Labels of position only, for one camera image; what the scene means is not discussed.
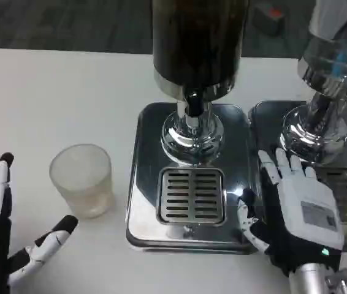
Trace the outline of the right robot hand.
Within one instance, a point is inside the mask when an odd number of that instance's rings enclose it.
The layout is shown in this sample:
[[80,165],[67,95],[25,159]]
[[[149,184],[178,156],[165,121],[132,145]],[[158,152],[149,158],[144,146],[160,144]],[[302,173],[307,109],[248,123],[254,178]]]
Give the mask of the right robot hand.
[[257,154],[264,215],[256,214],[256,194],[244,189],[237,217],[246,239],[286,276],[306,264],[338,271],[345,234],[331,188],[313,167],[282,148],[275,150],[275,159],[264,150]]

